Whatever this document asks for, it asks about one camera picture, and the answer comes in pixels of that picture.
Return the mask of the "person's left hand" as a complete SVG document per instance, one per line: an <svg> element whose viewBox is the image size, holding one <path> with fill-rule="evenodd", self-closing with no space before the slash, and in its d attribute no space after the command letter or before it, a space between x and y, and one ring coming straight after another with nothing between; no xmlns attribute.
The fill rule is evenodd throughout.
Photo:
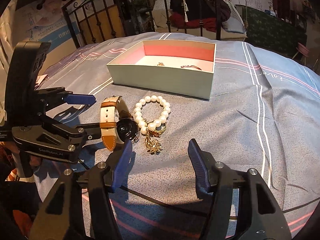
<svg viewBox="0 0 320 240"><path fill-rule="evenodd" d="M41 158L20 150L13 141L1 141L1 181L33 181L31 177L41 162Z"/></svg>

